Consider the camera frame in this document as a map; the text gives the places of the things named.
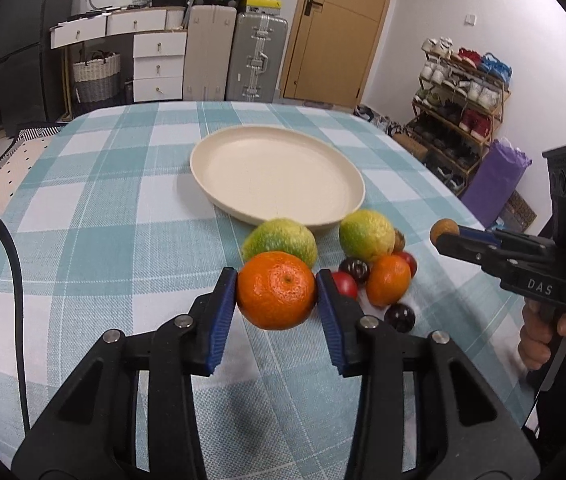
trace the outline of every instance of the plate rim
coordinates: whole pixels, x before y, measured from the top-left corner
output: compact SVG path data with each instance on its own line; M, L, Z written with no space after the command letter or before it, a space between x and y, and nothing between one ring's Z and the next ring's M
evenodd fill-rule
M192 161L193 161L193 158L194 158L194 155L195 155L197 149L209 137L212 137L212 136L215 136L215 135L218 135L218 134L224 134L228 131L233 131L233 130L252 130L252 129L256 129L256 128L268 128L270 130L280 130L281 132L285 132L285 133L289 133L289 134L295 134L297 136L302 136L302 137L305 137L306 139L310 139L310 141L312 141L312 142L317 142L318 144L321 144L324 147L326 147L331 152L334 152L338 156L342 157L347 162L347 164L349 164L352 168L354 168L354 170L356 171L356 174L359 176L359 179L361 181L361 186L362 186L362 194L361 194L361 199L359 200L359 203L355 206L354 209L352 209L352 211L350 211L349 213L346 213L343 217L330 219L330 221L324 221L324 222L320 222L318 224L303 224L303 225L305 225L307 228L322 228L322 227L326 227L326 226L333 226L333 225L340 223L341 220L343 220L343 218L345 218L345 216L347 216L348 214L353 213L355 211L358 211L358 209L361 208L361 206L363 205L363 202L365 200L365 193L367 191L365 189L365 179L363 178L361 170L359 170L359 168L357 168L356 165L351 160L349 160L349 158L347 156L345 156L345 153L341 152L335 146L332 146L331 144L325 142L324 140L317 139L316 137L313 137L313 136L306 134L306 133L303 133L303 132L299 132L298 130L294 130L294 129L291 129L291 128L285 128L284 126L276 126L276 125L273 125L273 124L243 124L243 125L237 124L235 126L226 126L224 128L220 128L220 129L215 130L211 133L208 133L207 136L205 136L201 140L199 140L199 142L197 142L195 144L194 148L192 148L192 151L189 154L189 170L191 171L191 174L194 177L195 182L202 189L203 193L216 206L218 206L224 212L228 213L228 215L230 215L230 216L235 216L234 212L239 213L242 217L242 218L239 218L239 220L244 221L244 222L251 224L251 225L259 225L259 224L262 224L263 222L267 221L266 219L257 218L253 214L249 214L249 213L246 213L245 211L238 210L237 208L232 207L232 206L228 205L227 203L225 203L221 200L218 200L218 198L214 194L210 193L209 190L201 183L201 181L199 180L199 177L196 174L195 168L193 167L193 164L192 164ZM255 221L257 223L253 223L252 221L247 221L246 218L255 219Z

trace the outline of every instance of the bolt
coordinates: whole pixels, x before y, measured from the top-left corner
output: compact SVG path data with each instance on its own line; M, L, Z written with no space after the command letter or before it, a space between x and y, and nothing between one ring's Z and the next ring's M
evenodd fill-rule
M447 332L443 332L442 330L435 330L432 332L432 339L434 339L435 343L440 345L445 345L450 342L450 336Z
M373 329L378 326L379 320L378 317L375 316L363 316L361 319L359 319L359 324L363 328Z
M179 328L189 328L194 324L194 319L189 314L181 314L174 318L174 324Z
M115 343L119 339L121 339L121 332L115 328L112 328L103 334L103 341L105 341L105 343Z

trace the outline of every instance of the lime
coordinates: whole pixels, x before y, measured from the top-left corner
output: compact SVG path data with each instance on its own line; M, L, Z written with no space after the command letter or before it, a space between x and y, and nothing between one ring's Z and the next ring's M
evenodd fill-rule
M241 248L243 261L268 251L283 251L296 256L312 268L318 257L316 240L310 229L288 218L275 218L259 225Z
M346 216L339 227L339 241L346 256L374 262L394 250L394 227L384 215L359 209Z

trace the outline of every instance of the beige plate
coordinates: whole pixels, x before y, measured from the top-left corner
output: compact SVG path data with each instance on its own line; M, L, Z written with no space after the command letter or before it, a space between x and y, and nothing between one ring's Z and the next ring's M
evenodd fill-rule
M310 229L329 227L365 197L361 173L341 152L284 128L218 130L194 147L189 165L212 203L254 225L291 218Z

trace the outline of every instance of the hand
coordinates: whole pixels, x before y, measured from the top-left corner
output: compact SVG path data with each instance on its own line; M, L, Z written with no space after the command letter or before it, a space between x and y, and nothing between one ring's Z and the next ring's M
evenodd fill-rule
M521 328L521 342L519 355L523 364L530 370L538 370L550 359L548 344L552 340L552 329L539 317L540 303L534 300L525 300L523 307L523 327ZM556 326L560 336L566 336L566 314L563 314Z

